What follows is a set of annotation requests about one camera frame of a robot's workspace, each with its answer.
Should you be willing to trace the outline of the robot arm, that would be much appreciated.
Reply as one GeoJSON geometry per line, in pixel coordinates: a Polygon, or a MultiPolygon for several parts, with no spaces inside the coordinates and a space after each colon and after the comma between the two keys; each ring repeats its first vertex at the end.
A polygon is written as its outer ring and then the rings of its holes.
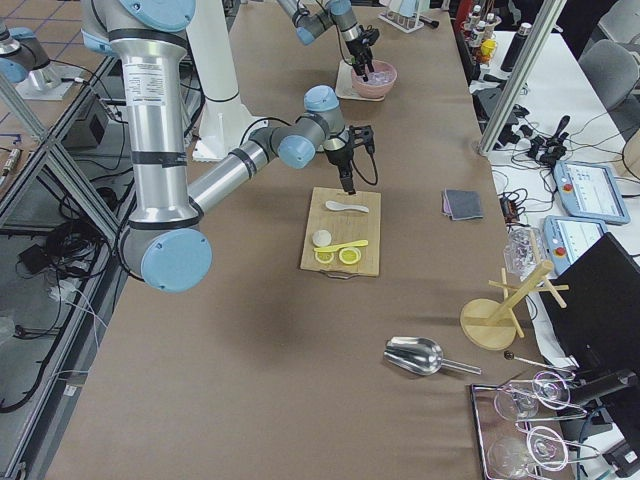
{"type": "Polygon", "coordinates": [[[379,39],[377,28],[364,28],[357,21],[352,4],[348,0],[328,1],[312,14],[301,1],[278,1],[279,6],[290,17],[299,40],[309,45],[325,31],[336,27],[350,53],[353,72],[365,82],[374,72],[371,47],[379,39]]]}
{"type": "Polygon", "coordinates": [[[372,129],[345,123],[334,90],[308,90],[303,113],[272,127],[243,105],[227,22],[218,1],[86,1],[86,46],[122,65],[137,205],[118,248],[149,286],[182,292],[207,274],[213,253],[200,231],[203,215],[271,160],[301,169],[323,151],[354,189],[354,151],[374,151],[372,129]],[[187,178],[186,121],[179,65],[191,57],[205,98],[200,143],[220,157],[195,181],[187,178]]]}

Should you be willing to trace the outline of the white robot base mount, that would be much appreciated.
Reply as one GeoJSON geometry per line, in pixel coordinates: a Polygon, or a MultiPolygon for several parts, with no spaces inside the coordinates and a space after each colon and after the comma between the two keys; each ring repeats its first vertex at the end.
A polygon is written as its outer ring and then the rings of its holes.
{"type": "Polygon", "coordinates": [[[247,130],[267,122],[252,116],[242,102],[220,1],[196,3],[187,37],[205,96],[193,158],[219,161],[241,145],[247,130]]]}

